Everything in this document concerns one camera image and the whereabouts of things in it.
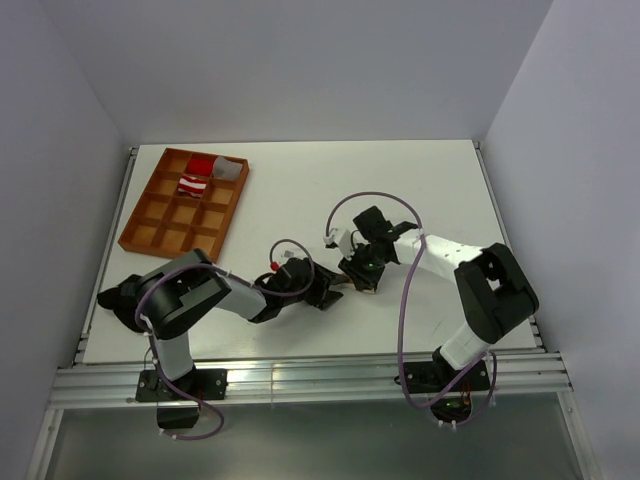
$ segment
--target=wooden tray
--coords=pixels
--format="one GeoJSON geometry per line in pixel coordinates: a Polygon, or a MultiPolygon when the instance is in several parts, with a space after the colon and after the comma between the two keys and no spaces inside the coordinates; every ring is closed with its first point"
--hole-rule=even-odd
{"type": "Polygon", "coordinates": [[[178,180],[195,157],[215,160],[218,155],[174,148],[164,151],[118,240],[124,250],[175,258],[201,248],[211,261],[218,260],[249,174],[249,163],[224,155],[242,164],[235,181],[191,175],[207,180],[202,198],[192,198],[178,193],[178,180]]]}

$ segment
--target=purple cable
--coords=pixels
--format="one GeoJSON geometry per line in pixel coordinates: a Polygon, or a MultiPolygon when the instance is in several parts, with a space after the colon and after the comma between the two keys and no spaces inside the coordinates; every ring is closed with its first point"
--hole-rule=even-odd
{"type": "Polygon", "coordinates": [[[218,418],[220,418],[220,423],[218,424],[218,426],[216,428],[214,428],[210,432],[203,433],[201,435],[182,435],[182,434],[174,434],[174,433],[171,433],[171,432],[163,431],[162,433],[164,433],[165,435],[167,435],[169,437],[172,437],[172,438],[175,438],[176,440],[184,440],[184,441],[204,440],[206,438],[213,437],[218,432],[220,432],[220,430],[222,430],[222,427],[224,426],[224,414],[220,411],[220,409],[218,409],[217,407],[211,405],[210,403],[205,402],[203,400],[200,400],[199,398],[196,398],[193,395],[190,395],[187,392],[184,392],[184,391],[180,390],[178,387],[176,387],[171,382],[171,380],[169,380],[167,375],[164,373],[164,370],[162,370],[162,366],[160,365],[160,362],[158,361],[158,351],[156,349],[155,342],[153,340],[154,339],[153,331],[149,328],[149,326],[145,322],[142,321],[142,318],[141,318],[142,310],[144,309],[145,305],[147,304],[147,302],[149,301],[151,296],[156,292],[156,290],[158,290],[158,288],[160,288],[162,285],[167,283],[169,280],[172,280],[173,278],[177,277],[178,275],[181,275],[182,273],[190,271],[190,270],[211,270],[211,271],[213,271],[215,273],[218,273],[218,274],[222,275],[223,277],[231,278],[232,280],[235,280],[236,282],[239,282],[242,285],[245,285],[245,286],[250,287],[250,288],[255,288],[256,290],[258,290],[260,292],[267,293],[269,295],[274,295],[274,296],[277,296],[277,297],[290,297],[290,296],[300,295],[301,293],[304,293],[306,290],[308,290],[309,287],[311,287],[311,284],[313,283],[313,279],[314,279],[314,276],[315,276],[313,259],[311,258],[311,254],[309,253],[309,251],[306,248],[304,248],[304,246],[302,246],[300,243],[296,242],[295,240],[291,240],[291,239],[285,238],[285,239],[282,239],[282,240],[278,240],[271,247],[271,250],[269,251],[269,261],[270,262],[273,262],[273,252],[274,252],[275,248],[278,245],[280,245],[282,243],[285,243],[285,242],[292,243],[292,244],[296,245],[309,258],[309,261],[310,261],[310,264],[311,264],[311,280],[309,280],[309,284],[307,286],[305,286],[301,290],[298,290],[296,292],[289,292],[289,293],[274,292],[274,291],[271,291],[271,290],[267,290],[267,289],[258,287],[257,285],[252,285],[251,283],[247,282],[246,280],[244,280],[244,279],[242,279],[242,278],[240,278],[240,277],[238,277],[236,275],[233,275],[230,272],[226,272],[225,270],[221,269],[220,267],[218,267],[216,265],[207,264],[207,263],[196,263],[196,264],[193,264],[193,265],[187,265],[186,267],[177,268],[177,269],[173,270],[171,273],[169,273],[169,274],[165,275],[164,277],[162,277],[155,284],[153,284],[149,290],[147,290],[145,292],[145,294],[142,296],[142,298],[138,302],[138,306],[136,307],[136,311],[135,311],[135,314],[134,314],[134,319],[135,319],[135,322],[138,325],[138,327],[140,327],[143,331],[145,331],[145,332],[147,332],[149,334],[149,345],[151,347],[151,351],[153,352],[153,358],[155,360],[154,365],[155,365],[156,370],[158,372],[158,376],[162,379],[162,381],[165,383],[165,385],[167,387],[169,387],[169,389],[171,391],[173,391],[174,393],[180,395],[182,398],[185,398],[186,400],[191,400],[191,401],[195,402],[196,404],[198,404],[200,406],[200,408],[206,408],[206,409],[210,410],[211,412],[215,413],[218,416],[218,418]]]}
{"type": "MultiPolygon", "coordinates": [[[[462,377],[464,377],[480,360],[482,360],[486,356],[486,353],[482,353],[474,361],[469,363],[469,365],[464,367],[455,376],[455,378],[451,380],[440,391],[440,393],[438,393],[435,397],[431,398],[427,402],[417,403],[411,397],[411,393],[409,392],[409,387],[407,386],[407,379],[404,375],[404,323],[405,323],[405,316],[407,311],[407,303],[409,300],[409,289],[411,287],[411,280],[413,280],[413,275],[418,269],[418,265],[420,264],[420,259],[422,258],[422,255],[424,254],[425,250],[427,249],[427,240],[424,235],[422,220],[420,219],[420,215],[418,215],[418,212],[411,205],[409,205],[407,202],[402,200],[400,197],[397,197],[390,193],[384,193],[384,192],[358,192],[358,193],[348,195],[342,200],[340,200],[336,204],[336,206],[333,207],[333,210],[331,210],[331,213],[329,214],[329,218],[327,219],[327,224],[325,227],[325,235],[327,237],[329,236],[329,231],[331,230],[331,220],[333,219],[333,216],[338,211],[338,209],[349,200],[356,197],[364,197],[364,196],[385,197],[385,198],[390,198],[391,200],[395,200],[396,202],[400,203],[411,212],[411,214],[415,218],[418,228],[420,229],[420,249],[418,250],[418,253],[413,263],[409,267],[409,272],[407,273],[407,278],[405,279],[404,287],[402,289],[402,299],[400,300],[400,314],[398,318],[397,364],[398,364],[398,378],[400,380],[400,385],[402,387],[402,393],[404,395],[404,398],[407,400],[407,403],[409,403],[409,405],[411,405],[413,408],[424,410],[432,407],[437,401],[441,400],[447,393],[449,393],[451,389],[455,386],[455,384],[458,383],[462,379],[462,377]]],[[[467,418],[463,422],[457,423],[457,425],[463,425],[465,423],[468,423],[469,421],[474,419],[478,414],[482,413],[482,411],[486,409],[487,405],[491,400],[491,397],[493,396],[493,393],[495,391],[495,386],[496,386],[496,380],[497,380],[497,358],[493,352],[489,352],[489,353],[493,357],[493,378],[492,378],[491,386],[489,388],[489,393],[487,394],[487,397],[485,398],[485,401],[481,405],[478,412],[471,415],[469,418],[467,418]]]]}

